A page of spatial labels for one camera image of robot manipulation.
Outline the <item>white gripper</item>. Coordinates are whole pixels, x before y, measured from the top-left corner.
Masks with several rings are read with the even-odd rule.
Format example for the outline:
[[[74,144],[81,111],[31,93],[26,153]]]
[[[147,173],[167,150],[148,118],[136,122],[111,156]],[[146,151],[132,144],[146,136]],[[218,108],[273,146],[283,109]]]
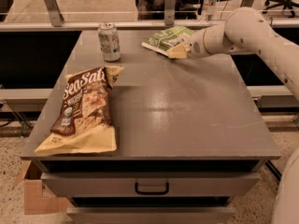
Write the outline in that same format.
[[[190,52],[194,58],[206,57],[208,52],[204,45],[205,32],[205,29],[193,32],[187,42],[188,46],[183,43],[178,44],[166,52],[167,56],[170,59],[186,59]]]

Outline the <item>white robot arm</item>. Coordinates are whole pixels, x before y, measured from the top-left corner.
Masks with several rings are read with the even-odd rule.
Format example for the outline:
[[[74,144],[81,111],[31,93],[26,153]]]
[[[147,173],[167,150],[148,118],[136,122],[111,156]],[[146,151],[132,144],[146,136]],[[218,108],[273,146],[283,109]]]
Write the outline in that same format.
[[[202,58],[240,50],[258,55],[299,100],[299,46],[277,34],[251,7],[240,7],[225,23],[192,33],[166,54],[170,58]],[[271,224],[299,224],[299,148],[282,173]]]

